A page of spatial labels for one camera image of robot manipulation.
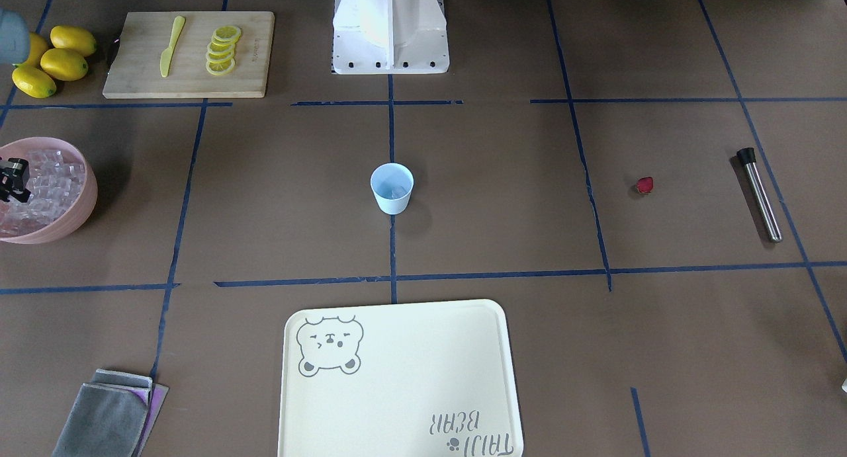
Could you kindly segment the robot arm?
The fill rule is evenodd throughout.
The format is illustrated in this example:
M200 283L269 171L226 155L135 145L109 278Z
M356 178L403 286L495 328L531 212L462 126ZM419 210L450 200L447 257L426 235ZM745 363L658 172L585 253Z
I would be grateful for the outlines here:
M29 58L28 25L18 12L1 8L1 63L21 64Z

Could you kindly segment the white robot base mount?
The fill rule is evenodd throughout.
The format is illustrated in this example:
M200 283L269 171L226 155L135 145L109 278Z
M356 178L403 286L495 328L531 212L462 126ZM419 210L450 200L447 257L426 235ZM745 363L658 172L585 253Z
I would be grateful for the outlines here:
M449 70L444 0L335 0L331 71L424 75Z

